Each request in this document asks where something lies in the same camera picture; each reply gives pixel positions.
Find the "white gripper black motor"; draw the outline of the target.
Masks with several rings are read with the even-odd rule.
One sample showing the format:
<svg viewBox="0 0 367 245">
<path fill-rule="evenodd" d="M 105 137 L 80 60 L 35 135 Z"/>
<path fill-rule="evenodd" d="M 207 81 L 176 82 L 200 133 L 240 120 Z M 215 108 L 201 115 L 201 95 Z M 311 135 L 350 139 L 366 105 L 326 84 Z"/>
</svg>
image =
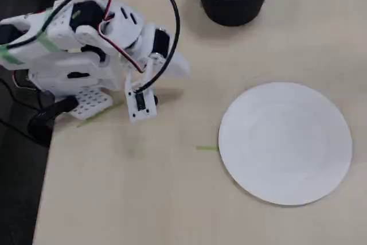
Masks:
<svg viewBox="0 0 367 245">
<path fill-rule="evenodd" d="M 154 23 L 137 24 L 132 27 L 132 33 L 135 36 L 132 43 L 132 59 L 138 66 L 132 65 L 132 68 L 145 69 L 147 62 L 151 60 L 154 69 L 161 69 L 170 51 L 171 35 Z M 163 75 L 189 77 L 188 61 L 179 52 L 175 52 Z"/>
</svg>

